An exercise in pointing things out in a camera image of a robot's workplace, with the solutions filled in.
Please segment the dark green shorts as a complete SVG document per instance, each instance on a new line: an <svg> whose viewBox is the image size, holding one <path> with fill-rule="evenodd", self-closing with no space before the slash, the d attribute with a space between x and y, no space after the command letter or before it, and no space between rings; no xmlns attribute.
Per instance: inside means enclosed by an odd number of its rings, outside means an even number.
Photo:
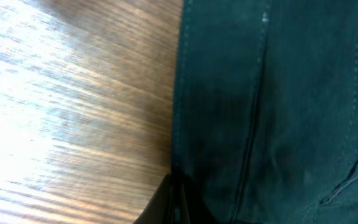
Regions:
<svg viewBox="0 0 358 224"><path fill-rule="evenodd" d="M358 0L185 1L172 171L192 223L358 223Z"/></svg>

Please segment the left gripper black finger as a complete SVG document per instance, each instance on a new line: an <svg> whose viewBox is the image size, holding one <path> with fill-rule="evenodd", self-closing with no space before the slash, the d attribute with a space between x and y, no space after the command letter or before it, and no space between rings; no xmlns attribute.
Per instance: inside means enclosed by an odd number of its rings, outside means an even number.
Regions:
<svg viewBox="0 0 358 224"><path fill-rule="evenodd" d="M167 174L134 224L182 224L183 213L178 186Z"/></svg>

